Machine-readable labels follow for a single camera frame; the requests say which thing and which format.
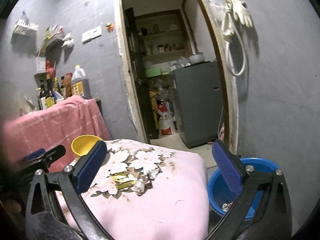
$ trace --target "metal pot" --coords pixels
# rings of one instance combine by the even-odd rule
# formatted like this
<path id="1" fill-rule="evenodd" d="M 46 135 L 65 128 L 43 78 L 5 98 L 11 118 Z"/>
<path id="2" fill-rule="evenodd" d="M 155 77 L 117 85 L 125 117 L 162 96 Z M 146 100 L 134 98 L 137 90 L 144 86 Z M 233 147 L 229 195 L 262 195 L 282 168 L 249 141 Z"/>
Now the metal pot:
<path id="1" fill-rule="evenodd" d="M 205 59 L 204 59 L 203 52 L 197 52 L 197 53 L 194 53 L 189 56 L 190 64 L 197 64 L 197 63 L 204 62 L 204 61 L 205 61 Z"/>

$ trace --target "tiled floor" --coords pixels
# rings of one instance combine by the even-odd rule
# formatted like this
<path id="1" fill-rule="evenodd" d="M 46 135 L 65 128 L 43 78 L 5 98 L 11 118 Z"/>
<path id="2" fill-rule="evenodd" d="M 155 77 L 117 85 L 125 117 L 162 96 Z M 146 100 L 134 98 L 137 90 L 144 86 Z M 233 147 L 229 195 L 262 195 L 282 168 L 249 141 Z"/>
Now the tiled floor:
<path id="1" fill-rule="evenodd" d="M 198 153 L 203 158 L 204 163 L 208 168 L 217 165 L 212 157 L 211 145 L 205 144 L 192 149 L 188 149 L 181 140 L 178 133 L 167 135 L 160 139 L 151 140 L 151 144 L 179 151 Z"/>

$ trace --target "doorway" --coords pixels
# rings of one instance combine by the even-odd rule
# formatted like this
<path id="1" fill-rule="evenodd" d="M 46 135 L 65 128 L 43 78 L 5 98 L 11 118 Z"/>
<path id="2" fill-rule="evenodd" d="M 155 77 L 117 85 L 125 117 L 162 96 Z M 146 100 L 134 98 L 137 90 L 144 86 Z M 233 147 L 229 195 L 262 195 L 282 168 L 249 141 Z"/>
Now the doorway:
<path id="1" fill-rule="evenodd" d="M 207 143 L 218 138 L 223 126 L 222 87 L 214 47 L 199 5 L 194 8 L 193 0 L 122 3 L 133 88 L 146 141 L 212 160 L 211 145 Z M 188 62 L 189 55 L 199 52 L 198 47 L 206 50 L 204 59 Z M 188 89 L 192 95 L 184 95 L 183 91 Z"/>

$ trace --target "green container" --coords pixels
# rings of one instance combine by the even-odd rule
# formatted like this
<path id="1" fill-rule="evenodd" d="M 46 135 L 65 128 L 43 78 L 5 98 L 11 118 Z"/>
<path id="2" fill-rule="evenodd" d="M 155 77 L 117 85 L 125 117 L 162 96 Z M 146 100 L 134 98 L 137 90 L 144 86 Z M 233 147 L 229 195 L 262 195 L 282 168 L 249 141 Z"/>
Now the green container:
<path id="1" fill-rule="evenodd" d="M 146 70 L 146 77 L 155 77 L 155 76 L 161 76 L 160 68 L 150 68 Z"/>

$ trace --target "light switch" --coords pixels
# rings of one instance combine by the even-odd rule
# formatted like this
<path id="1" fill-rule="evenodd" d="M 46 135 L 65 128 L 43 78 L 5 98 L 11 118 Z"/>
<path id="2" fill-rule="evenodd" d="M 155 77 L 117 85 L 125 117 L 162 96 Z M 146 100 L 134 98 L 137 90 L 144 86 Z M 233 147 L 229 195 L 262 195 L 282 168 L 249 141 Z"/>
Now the light switch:
<path id="1" fill-rule="evenodd" d="M 101 36 L 101 26 L 98 26 L 92 30 L 82 33 L 82 42 L 91 40 L 95 37 Z"/>
<path id="2" fill-rule="evenodd" d="M 101 26 L 92 29 L 92 38 L 101 36 Z"/>

